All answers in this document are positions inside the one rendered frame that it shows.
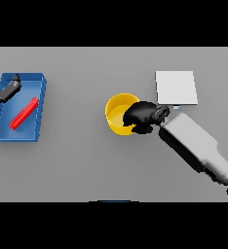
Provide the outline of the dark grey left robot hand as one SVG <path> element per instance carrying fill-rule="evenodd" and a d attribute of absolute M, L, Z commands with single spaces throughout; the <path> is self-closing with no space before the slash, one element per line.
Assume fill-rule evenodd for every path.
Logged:
<path fill-rule="evenodd" d="M 19 74 L 15 74 L 13 80 L 0 91 L 0 103 L 6 103 L 20 91 L 21 83 Z"/>

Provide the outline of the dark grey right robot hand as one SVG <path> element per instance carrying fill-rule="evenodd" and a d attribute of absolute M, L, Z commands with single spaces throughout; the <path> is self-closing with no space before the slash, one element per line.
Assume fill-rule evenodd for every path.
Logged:
<path fill-rule="evenodd" d="M 124 126 L 133 125 L 132 132 L 147 134 L 153 131 L 153 125 L 160 125 L 170 114 L 167 105 L 158 106 L 153 102 L 138 101 L 123 115 Z"/>

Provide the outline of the yellow bowl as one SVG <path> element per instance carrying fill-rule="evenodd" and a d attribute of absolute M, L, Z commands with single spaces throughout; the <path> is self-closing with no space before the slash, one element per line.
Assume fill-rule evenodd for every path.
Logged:
<path fill-rule="evenodd" d="M 131 93 L 118 93 L 113 95 L 106 103 L 104 114 L 110 129 L 120 136 L 133 134 L 134 124 L 124 126 L 123 116 L 125 112 L 139 99 Z"/>

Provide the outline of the red beaker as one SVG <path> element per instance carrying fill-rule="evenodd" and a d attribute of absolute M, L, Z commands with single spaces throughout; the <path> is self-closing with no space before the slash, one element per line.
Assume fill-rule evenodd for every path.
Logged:
<path fill-rule="evenodd" d="M 33 97 L 31 101 L 10 121 L 9 127 L 16 130 L 38 107 L 39 99 Z"/>

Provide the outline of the pale square measuring scale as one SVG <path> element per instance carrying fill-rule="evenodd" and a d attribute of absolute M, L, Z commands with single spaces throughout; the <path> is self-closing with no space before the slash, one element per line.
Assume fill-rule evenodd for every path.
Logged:
<path fill-rule="evenodd" d="M 156 71 L 157 102 L 161 105 L 197 105 L 192 71 Z"/>

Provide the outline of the blue tray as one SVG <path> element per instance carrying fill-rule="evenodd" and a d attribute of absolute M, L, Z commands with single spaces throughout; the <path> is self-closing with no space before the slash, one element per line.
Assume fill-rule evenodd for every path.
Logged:
<path fill-rule="evenodd" d="M 21 89 L 6 103 L 0 103 L 0 142 L 37 142 L 40 136 L 46 78 L 43 73 L 18 72 Z M 16 128 L 10 122 L 36 97 L 35 110 Z"/>

